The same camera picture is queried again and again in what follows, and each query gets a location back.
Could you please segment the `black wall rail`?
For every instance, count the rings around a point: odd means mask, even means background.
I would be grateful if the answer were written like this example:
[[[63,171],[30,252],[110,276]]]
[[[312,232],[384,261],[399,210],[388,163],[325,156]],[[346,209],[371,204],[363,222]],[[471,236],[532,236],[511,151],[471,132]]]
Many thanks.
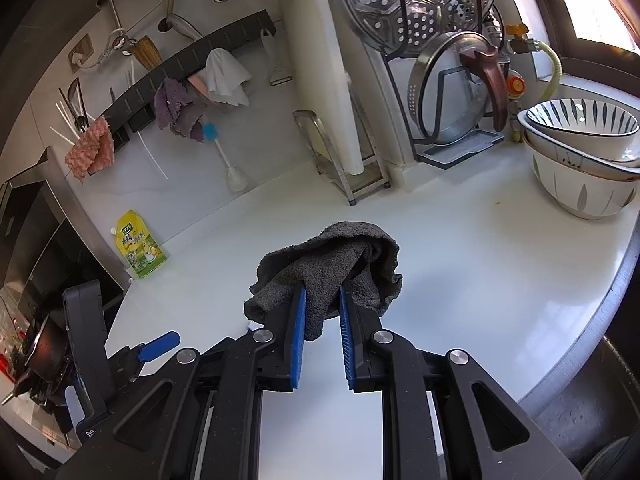
[[[258,40],[263,30],[268,30],[271,35],[277,33],[267,10],[248,14],[218,28],[150,70],[102,114],[110,127],[114,150],[120,150],[129,142],[130,132],[144,129],[155,119],[154,96],[166,78],[186,81],[205,67],[211,50],[223,48],[233,52]]]

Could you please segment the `white leaf-pattern bowl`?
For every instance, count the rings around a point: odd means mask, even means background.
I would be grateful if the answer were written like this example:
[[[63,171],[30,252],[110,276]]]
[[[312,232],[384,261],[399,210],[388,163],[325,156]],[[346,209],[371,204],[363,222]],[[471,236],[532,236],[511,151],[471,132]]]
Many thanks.
[[[566,211],[587,220],[619,214],[637,196],[639,169],[573,148],[535,128],[518,113],[523,142],[540,185]]]

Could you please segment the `white cutting board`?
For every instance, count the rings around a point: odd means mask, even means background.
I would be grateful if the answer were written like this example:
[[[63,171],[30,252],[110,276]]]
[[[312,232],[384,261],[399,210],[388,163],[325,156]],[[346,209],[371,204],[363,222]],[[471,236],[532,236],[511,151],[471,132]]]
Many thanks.
[[[346,70],[329,0],[282,0],[299,103],[328,129],[350,174],[363,172]]]

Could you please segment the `white peeler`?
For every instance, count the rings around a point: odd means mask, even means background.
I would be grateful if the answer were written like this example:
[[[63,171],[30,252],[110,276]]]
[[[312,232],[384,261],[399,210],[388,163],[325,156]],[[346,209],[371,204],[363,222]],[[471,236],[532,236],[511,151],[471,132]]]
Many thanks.
[[[260,40],[269,58],[268,82],[271,87],[287,84],[293,80],[291,71],[280,58],[280,52],[277,47],[273,34],[268,29],[260,31]]]

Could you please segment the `yellow seasoning pouch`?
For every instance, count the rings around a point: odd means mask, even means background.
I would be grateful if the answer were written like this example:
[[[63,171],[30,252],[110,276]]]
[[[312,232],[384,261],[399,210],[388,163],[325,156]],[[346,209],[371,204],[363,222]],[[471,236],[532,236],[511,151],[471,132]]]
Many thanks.
[[[140,214],[133,210],[118,219],[112,237],[136,278],[145,278],[167,260]]]

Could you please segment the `black lid rack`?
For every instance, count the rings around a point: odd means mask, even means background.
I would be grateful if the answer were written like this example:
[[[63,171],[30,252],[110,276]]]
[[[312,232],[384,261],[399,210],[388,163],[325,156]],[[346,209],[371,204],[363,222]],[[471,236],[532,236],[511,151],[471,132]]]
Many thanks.
[[[500,142],[508,99],[495,0],[378,2],[418,159],[447,169]]]

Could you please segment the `dark grey cloth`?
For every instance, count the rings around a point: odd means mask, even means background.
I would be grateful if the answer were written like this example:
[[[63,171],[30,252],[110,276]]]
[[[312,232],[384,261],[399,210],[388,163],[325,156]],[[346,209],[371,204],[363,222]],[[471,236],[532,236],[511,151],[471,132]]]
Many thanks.
[[[301,284],[307,291],[305,339],[314,341],[322,335],[324,321],[340,314],[338,293],[349,282],[356,304],[382,316],[401,291],[398,254],[396,240],[373,223],[333,223],[310,240],[260,260],[244,314],[262,324]]]

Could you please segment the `white bottle brush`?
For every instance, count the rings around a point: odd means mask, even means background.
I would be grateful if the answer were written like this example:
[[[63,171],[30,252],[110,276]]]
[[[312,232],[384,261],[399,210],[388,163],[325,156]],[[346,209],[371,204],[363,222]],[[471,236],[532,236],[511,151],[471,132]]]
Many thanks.
[[[227,168],[227,182],[230,190],[235,193],[243,192],[248,185],[246,177],[244,177],[242,171],[239,170],[237,166],[234,166],[232,162],[230,162],[230,159],[228,159],[220,143],[219,133],[216,127],[211,122],[206,122],[203,125],[203,134],[207,141],[213,142],[213,144],[216,145],[218,153],[224,162],[224,166]]]

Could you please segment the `steel pot lid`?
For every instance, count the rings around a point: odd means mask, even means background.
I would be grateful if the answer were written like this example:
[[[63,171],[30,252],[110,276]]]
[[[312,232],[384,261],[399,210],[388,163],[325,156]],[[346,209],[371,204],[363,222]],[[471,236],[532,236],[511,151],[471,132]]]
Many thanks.
[[[428,144],[447,146],[476,129],[487,112],[500,132],[508,90],[496,46],[479,32],[445,32],[428,40],[409,76],[408,113]]]

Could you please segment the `purple dish cloth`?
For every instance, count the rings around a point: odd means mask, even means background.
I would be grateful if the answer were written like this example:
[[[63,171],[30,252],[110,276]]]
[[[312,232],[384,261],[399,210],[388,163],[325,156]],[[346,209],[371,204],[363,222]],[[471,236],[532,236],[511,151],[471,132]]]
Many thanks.
[[[204,142],[201,119],[206,103],[190,82],[165,78],[154,96],[154,112],[161,129],[169,128],[176,136]]]

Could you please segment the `black stove hood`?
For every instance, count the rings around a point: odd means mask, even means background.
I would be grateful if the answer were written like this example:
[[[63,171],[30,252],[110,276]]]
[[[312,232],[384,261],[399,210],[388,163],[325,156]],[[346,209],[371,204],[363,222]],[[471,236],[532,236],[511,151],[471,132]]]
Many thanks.
[[[103,309],[118,307],[129,276],[47,148],[1,185],[1,291],[33,318],[57,307],[65,289],[94,280]]]

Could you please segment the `white hanging cloth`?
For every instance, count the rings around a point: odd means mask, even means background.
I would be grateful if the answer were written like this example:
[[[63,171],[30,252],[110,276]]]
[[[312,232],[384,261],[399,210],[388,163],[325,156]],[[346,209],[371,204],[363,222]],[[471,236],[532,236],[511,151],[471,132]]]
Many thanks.
[[[227,50],[217,48],[209,52],[204,68],[207,96],[214,103],[249,106],[250,100],[243,84],[252,75]]]

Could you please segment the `striped white bowl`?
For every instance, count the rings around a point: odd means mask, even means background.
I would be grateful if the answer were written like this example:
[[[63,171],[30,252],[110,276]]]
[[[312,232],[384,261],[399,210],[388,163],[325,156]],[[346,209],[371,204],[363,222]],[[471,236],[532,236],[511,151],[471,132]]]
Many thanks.
[[[626,108],[584,98],[544,101],[526,113],[537,130],[585,153],[639,165],[639,122]]]

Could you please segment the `pink dish cloth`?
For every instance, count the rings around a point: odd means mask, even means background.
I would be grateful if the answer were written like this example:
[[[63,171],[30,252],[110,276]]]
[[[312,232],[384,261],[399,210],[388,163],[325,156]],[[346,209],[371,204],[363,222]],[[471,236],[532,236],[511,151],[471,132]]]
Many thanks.
[[[114,140],[103,116],[96,118],[64,158],[67,168],[80,182],[90,174],[111,167],[114,160]]]

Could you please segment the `steel cutting board rack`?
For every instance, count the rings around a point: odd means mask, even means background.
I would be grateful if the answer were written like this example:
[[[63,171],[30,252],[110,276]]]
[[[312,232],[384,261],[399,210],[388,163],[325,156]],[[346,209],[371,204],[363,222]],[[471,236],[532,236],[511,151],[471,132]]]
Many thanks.
[[[315,112],[296,110],[293,118],[310,151],[318,175],[334,185],[350,206],[356,206],[362,198],[379,190],[392,188],[392,180],[363,112],[355,110],[358,140],[363,140],[366,144],[366,150],[362,154],[363,172],[361,174],[350,174],[345,169],[328,129]]]

